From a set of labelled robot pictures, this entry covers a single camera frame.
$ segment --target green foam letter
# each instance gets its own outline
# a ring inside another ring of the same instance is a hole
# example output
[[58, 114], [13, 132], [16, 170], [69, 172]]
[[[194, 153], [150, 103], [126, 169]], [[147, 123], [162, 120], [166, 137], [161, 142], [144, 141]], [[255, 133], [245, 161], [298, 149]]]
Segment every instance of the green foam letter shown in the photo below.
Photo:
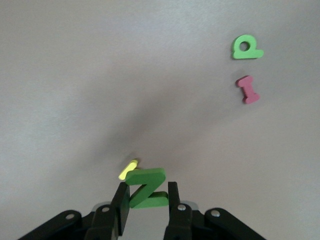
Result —
[[129, 171], [125, 177], [128, 185], [142, 185], [130, 197], [129, 205], [134, 209], [163, 207], [169, 204], [165, 191], [154, 192], [166, 180], [163, 168]]
[[[242, 51], [240, 44], [247, 43], [248, 49]], [[234, 59], [258, 59], [264, 55], [264, 51], [257, 49], [257, 41], [252, 35], [241, 35], [237, 37], [232, 46], [232, 57]]]

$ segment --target pink foam letter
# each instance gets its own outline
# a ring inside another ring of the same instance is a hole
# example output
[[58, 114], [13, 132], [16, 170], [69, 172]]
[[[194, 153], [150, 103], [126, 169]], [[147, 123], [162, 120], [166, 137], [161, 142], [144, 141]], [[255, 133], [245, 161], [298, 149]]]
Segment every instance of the pink foam letter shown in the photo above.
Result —
[[244, 76], [236, 81], [236, 85], [240, 88], [242, 88], [244, 98], [243, 102], [245, 104], [252, 104], [259, 100], [260, 96], [259, 94], [255, 93], [252, 82], [254, 78], [252, 76]]

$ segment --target yellow foam piece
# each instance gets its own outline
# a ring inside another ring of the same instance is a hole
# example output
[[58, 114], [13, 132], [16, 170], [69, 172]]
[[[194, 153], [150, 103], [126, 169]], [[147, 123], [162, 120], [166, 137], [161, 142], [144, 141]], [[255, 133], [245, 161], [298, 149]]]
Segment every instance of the yellow foam piece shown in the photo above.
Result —
[[133, 159], [129, 162], [129, 164], [122, 170], [122, 172], [119, 175], [119, 179], [120, 180], [125, 180], [127, 173], [129, 171], [135, 170], [136, 167], [138, 166], [138, 160], [137, 159]]

